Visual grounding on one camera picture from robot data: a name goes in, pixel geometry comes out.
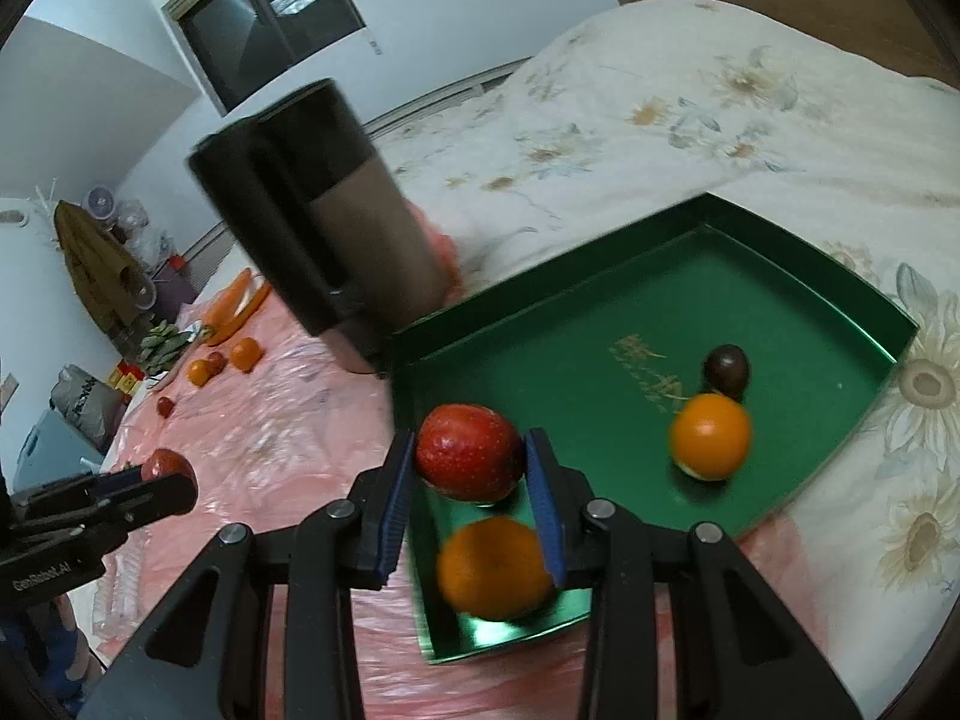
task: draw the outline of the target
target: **screw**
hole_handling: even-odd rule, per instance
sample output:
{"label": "screw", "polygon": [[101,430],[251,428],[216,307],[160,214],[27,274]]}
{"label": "screw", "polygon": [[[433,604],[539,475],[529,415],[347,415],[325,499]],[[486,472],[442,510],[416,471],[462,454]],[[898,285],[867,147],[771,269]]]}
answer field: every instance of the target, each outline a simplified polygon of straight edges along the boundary
{"label": "screw", "polygon": [[232,522],[220,528],[218,536],[224,544],[237,544],[247,537],[247,527],[240,522]]}
{"label": "screw", "polygon": [[701,522],[693,533],[704,544],[715,544],[723,538],[723,530],[715,522]]}
{"label": "screw", "polygon": [[593,519],[610,519],[616,506],[606,498],[594,498],[587,504],[587,514]]}
{"label": "screw", "polygon": [[345,519],[350,517],[354,512],[357,511],[357,507],[354,506],[353,501],[347,500],[347,498],[341,498],[337,501],[330,501],[326,505],[326,513],[328,517],[333,517],[334,519]]}

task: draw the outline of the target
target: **bed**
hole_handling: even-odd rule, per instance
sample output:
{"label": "bed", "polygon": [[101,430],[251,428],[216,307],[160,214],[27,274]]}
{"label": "bed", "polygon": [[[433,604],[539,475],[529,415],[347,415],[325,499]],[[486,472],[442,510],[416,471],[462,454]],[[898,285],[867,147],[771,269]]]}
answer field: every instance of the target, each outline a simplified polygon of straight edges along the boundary
{"label": "bed", "polygon": [[[712,191],[819,245],[914,317],[909,360],[861,429],[742,542],[875,718],[960,595],[960,93],[935,49],[908,77],[890,69],[898,52],[845,52],[755,10],[632,1],[377,145],[453,237],[469,293]],[[234,250],[184,320],[245,265]],[[175,383],[167,423],[147,396],[121,428],[110,459],[142,461],[159,442],[184,451],[200,504],[118,552],[96,604],[88,591],[80,621],[92,615],[104,654],[220,526],[292,524],[382,460],[382,382],[338,370],[276,298],[251,333],[268,354],[243,386]],[[582,629],[426,666],[403,565],[384,594],[358,594],[354,614],[371,718],[573,717]],[[668,638],[661,657],[668,673]]]}

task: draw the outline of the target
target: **window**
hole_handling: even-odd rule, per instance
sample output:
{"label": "window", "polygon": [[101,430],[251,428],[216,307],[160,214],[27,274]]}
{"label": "window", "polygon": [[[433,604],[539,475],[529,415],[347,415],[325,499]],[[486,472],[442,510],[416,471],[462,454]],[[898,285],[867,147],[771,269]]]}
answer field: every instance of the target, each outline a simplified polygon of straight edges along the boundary
{"label": "window", "polygon": [[352,0],[175,0],[166,10],[227,110],[364,26]]}

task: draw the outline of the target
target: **pink plastic sheet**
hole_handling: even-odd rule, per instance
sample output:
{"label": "pink plastic sheet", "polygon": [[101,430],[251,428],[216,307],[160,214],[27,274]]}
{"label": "pink plastic sheet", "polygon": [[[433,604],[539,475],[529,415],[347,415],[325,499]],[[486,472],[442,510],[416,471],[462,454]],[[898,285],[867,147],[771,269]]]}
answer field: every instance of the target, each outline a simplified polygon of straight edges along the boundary
{"label": "pink plastic sheet", "polygon": [[[198,312],[201,307],[194,307]],[[156,394],[129,413],[118,440],[119,463],[139,464],[159,446],[184,454],[197,472],[200,501],[186,517],[148,528],[115,553],[98,587],[96,629],[102,650],[119,650],[184,567],[224,524],[254,531],[293,525],[344,495],[359,471],[382,463],[392,427],[382,381],[333,364],[323,343],[299,328],[271,295],[241,335],[266,349],[249,375],[227,367],[203,389],[182,377],[164,391],[171,418],[155,412]],[[201,347],[194,356],[208,353]],[[772,517],[742,541],[748,557],[779,591],[819,645],[818,614],[800,536]],[[280,718],[282,594],[272,626],[269,716]],[[354,622],[368,717],[440,720],[573,718],[586,632],[580,626],[549,640],[484,658],[427,665],[414,629],[406,557],[381,593],[354,593]],[[669,603],[656,600],[661,654],[661,717],[675,716]]]}

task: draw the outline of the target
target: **green tray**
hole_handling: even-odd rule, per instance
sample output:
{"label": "green tray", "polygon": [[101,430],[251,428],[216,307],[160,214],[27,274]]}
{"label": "green tray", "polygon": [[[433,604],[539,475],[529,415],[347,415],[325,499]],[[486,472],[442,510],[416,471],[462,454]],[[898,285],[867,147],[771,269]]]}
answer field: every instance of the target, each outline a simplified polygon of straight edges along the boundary
{"label": "green tray", "polygon": [[[769,221],[709,194],[588,242],[395,334],[397,428],[436,405],[480,403],[544,427],[560,462],[644,520],[742,533],[832,454],[882,390],[916,326],[880,292]],[[704,356],[744,348],[754,442],[728,483],[671,463],[667,429]],[[589,611],[561,593],[515,623],[455,613],[434,562],[490,514],[532,524],[523,488],[495,509],[419,485],[408,532],[421,648],[441,662],[546,635]]]}

